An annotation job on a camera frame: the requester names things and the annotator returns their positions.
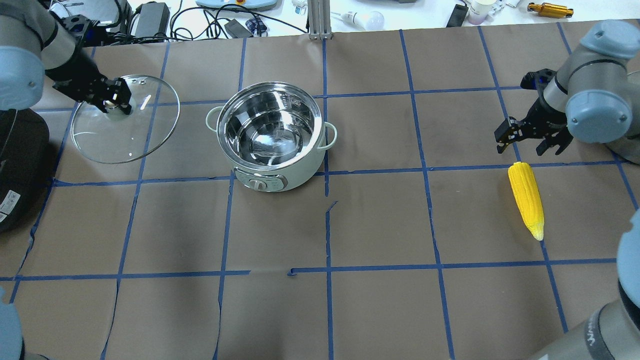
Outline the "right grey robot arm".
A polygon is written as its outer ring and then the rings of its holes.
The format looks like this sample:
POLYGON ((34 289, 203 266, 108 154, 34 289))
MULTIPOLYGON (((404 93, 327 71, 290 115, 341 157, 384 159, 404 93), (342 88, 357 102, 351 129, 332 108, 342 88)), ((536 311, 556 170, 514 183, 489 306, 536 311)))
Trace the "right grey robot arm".
POLYGON ((627 65, 639 54, 640 32, 623 20, 593 25, 558 70, 544 68, 522 77, 520 87, 537 99, 521 120, 507 117, 494 131, 496 150, 539 139, 541 156, 562 153, 574 139, 606 145, 619 157, 639 163, 640 87, 638 71, 627 65))

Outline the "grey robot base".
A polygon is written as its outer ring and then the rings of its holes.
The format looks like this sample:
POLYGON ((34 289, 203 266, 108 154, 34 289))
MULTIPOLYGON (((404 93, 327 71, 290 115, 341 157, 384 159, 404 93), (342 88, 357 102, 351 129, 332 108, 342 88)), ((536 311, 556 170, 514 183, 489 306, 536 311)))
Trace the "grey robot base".
POLYGON ((620 239, 616 270, 619 298, 532 354, 531 360, 638 360, 640 358, 640 212, 620 239))
POLYGON ((26 350, 18 310, 13 303, 0 301, 0 359, 50 360, 45 355, 26 350))

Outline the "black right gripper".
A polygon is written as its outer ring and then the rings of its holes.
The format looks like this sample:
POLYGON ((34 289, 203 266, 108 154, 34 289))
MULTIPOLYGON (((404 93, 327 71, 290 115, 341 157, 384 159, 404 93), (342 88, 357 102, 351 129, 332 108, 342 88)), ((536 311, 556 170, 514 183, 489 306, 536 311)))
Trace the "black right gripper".
POLYGON ((566 116, 544 98, 544 90, 554 84, 555 75, 554 70, 538 70, 529 71, 521 78, 519 87, 536 91, 537 99, 521 120, 505 118, 494 130, 498 154, 503 154, 509 145, 526 139, 542 139, 536 147, 539 157, 553 147, 558 147, 555 155, 560 155, 572 143, 574 137, 567 128, 566 116))

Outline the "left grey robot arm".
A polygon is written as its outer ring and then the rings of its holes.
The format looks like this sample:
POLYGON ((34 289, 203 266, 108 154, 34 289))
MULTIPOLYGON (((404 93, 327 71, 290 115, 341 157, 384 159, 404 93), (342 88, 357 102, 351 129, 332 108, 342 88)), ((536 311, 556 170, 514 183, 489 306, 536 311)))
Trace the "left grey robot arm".
POLYGON ((169 94, 147 109, 221 105, 265 82, 327 101, 334 125, 354 125, 338 147, 397 153, 418 144, 434 155, 487 150, 498 123, 498 89, 479 28, 206 39, 115 45, 93 60, 35 0, 1 2, 1 105, 26 109, 48 94, 47 76, 160 75, 169 94))

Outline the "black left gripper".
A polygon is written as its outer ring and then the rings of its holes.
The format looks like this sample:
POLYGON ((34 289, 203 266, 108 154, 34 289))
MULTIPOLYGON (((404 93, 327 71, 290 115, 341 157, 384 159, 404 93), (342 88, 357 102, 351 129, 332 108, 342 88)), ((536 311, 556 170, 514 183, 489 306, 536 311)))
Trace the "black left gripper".
POLYGON ((78 103, 93 105, 101 112, 119 110, 126 116, 132 112, 131 90, 122 77, 97 77, 55 80, 52 88, 78 103))

